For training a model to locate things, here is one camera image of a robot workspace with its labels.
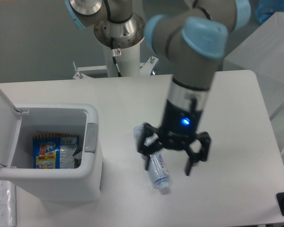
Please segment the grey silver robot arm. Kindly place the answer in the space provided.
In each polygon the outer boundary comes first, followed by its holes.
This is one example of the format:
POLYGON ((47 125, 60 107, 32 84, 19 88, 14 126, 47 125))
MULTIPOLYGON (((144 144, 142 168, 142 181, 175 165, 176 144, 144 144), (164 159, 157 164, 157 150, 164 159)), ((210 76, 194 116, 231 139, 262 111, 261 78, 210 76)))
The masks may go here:
POLYGON ((145 123, 137 150, 146 157, 161 149, 185 151, 186 175, 206 161, 211 144, 207 132, 197 132, 215 72, 224 57, 228 34, 249 21, 247 0, 197 0, 186 12, 153 16, 139 25, 130 0, 67 0, 77 27, 94 27, 98 41, 108 47, 117 76, 123 76, 120 57, 144 40, 158 55, 175 65, 162 123, 145 123))

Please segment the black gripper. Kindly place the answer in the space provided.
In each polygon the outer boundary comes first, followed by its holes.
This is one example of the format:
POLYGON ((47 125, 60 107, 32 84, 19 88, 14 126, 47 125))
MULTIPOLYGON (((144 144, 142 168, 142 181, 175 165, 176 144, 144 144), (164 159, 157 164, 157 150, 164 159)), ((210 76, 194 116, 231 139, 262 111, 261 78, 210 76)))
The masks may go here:
POLYGON ((190 99, 188 110, 183 110, 168 100, 159 129, 149 123, 142 124, 137 150, 146 157, 145 170, 149 168, 151 155, 162 148, 186 152, 188 155, 186 176, 190 175, 192 167, 199 161, 207 161, 211 137, 206 131, 196 133, 203 112, 196 109, 197 104, 196 99, 190 99), (195 140, 201 145, 198 152, 194 152, 190 147, 195 140))

